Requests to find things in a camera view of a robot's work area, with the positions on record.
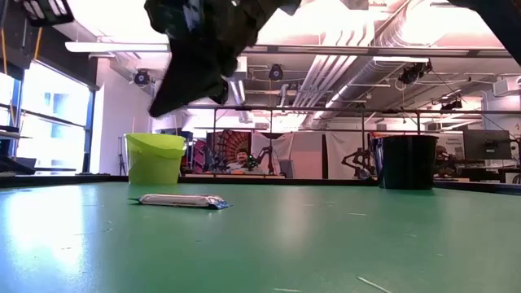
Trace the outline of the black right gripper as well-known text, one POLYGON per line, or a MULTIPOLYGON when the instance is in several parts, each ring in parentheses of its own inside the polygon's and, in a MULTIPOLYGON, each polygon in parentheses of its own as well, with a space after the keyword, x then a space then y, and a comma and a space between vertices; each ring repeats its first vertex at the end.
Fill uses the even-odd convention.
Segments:
POLYGON ((301 0, 146 0, 151 27, 169 40, 171 59, 148 108, 164 116, 200 98, 228 100, 237 56, 254 46, 278 10, 294 15, 301 0))

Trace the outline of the red patterned tapestry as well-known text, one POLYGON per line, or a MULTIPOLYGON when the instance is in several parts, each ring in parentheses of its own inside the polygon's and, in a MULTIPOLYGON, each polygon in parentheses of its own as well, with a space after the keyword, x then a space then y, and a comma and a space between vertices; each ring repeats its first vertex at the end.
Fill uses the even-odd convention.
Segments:
POLYGON ((207 133, 206 151, 223 156, 227 160, 227 164, 236 161, 236 151, 238 149, 245 149, 250 153, 250 132, 225 129, 221 132, 207 133))

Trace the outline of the person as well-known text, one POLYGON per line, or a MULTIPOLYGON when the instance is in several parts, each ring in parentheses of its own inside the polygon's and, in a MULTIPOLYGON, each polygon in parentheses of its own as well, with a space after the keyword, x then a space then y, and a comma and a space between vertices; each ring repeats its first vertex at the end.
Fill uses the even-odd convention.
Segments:
POLYGON ((227 171, 230 174, 262 174, 258 166, 249 167, 248 159, 250 155, 245 149, 236 151, 236 161, 227 165, 227 171))

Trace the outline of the lime green plastic bucket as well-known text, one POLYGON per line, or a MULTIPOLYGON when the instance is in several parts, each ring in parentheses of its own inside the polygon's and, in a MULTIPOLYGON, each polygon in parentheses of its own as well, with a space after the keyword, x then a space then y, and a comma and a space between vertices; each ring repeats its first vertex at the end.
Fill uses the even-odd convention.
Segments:
POLYGON ((125 135, 128 178, 134 185, 176 185, 186 139, 161 133, 125 135))

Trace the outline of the long white light bar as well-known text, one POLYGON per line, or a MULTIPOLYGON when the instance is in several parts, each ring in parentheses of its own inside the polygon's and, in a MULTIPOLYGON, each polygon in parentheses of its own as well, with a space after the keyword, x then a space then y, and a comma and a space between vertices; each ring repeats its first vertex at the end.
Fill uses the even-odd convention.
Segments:
MULTIPOLYGON (((166 53, 168 44, 115 43, 115 42, 66 42, 67 50, 75 53, 166 53)), ((247 47, 244 54, 289 55, 355 55, 386 57, 439 57, 439 58, 485 58, 512 59, 507 50, 497 48, 450 48, 450 47, 377 47, 377 46, 293 46, 259 45, 247 47)))

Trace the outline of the white hanging cloth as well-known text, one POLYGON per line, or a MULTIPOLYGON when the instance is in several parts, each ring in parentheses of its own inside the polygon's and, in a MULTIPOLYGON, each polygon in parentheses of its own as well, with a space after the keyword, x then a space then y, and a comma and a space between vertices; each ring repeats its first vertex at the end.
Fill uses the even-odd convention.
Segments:
POLYGON ((354 170, 342 165, 341 160, 362 148, 362 133, 352 132, 327 132, 326 133, 326 152, 328 177, 336 180, 351 180, 354 177, 354 170))
MULTIPOLYGON (((275 175, 279 175, 281 172, 279 161, 290 159, 293 138, 293 133, 284 133, 278 138, 268 138, 265 133, 254 132, 252 134, 251 153, 257 156, 263 147, 272 146, 275 175)), ((268 174, 268 156, 262 160, 258 167, 262 174, 268 174)))
POLYGON ((291 159, 294 178, 322 179, 322 134, 294 133, 291 159))

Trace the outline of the white blue Hershey's bar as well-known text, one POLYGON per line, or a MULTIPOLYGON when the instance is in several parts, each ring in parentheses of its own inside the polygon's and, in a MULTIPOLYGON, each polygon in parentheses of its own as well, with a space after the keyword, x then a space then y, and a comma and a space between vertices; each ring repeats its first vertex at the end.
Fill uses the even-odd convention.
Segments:
POLYGON ((216 195, 167 195, 147 194, 134 199, 134 202, 143 205, 170 206, 181 208, 205 208, 221 210, 231 207, 231 204, 216 195))

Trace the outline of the large bright window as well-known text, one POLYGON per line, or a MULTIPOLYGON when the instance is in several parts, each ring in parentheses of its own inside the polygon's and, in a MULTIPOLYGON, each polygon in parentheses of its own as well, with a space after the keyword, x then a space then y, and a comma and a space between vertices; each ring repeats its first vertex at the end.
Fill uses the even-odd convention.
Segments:
POLYGON ((90 143, 94 92, 43 63, 0 66, 0 155, 39 173, 78 173, 90 143))

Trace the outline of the black plastic bucket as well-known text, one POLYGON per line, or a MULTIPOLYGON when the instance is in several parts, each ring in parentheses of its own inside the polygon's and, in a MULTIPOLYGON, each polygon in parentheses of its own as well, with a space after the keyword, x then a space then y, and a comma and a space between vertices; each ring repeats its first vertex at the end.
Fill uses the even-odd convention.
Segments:
POLYGON ((382 189, 430 190, 438 137, 395 135, 372 140, 371 151, 382 189))

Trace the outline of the black background monitor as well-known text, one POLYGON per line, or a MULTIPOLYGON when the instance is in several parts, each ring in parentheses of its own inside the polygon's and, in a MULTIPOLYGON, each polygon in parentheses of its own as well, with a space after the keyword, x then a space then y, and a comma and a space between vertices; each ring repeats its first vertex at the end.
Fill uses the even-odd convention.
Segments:
POLYGON ((509 160, 510 136, 506 130, 468 129, 463 132, 466 160, 509 160))

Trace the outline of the black metal rack frame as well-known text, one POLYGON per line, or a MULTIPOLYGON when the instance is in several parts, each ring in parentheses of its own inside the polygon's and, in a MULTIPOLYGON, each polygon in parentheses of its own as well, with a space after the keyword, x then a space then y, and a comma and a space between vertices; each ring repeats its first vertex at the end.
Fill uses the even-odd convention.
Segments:
POLYGON ((265 133, 268 138, 278 138, 284 133, 314 132, 322 134, 322 178, 328 177, 326 133, 362 133, 362 148, 368 148, 371 138, 404 134, 435 135, 449 147, 463 144, 462 131, 468 129, 507 130, 516 135, 514 119, 521 125, 521 114, 481 113, 471 109, 452 112, 402 112, 390 110, 375 112, 361 107, 335 112, 331 109, 314 111, 311 108, 292 110, 276 107, 266 110, 260 106, 229 106, 196 104, 185 111, 185 124, 174 132, 191 132, 194 137, 206 139, 207 133, 230 129, 239 132, 265 133))

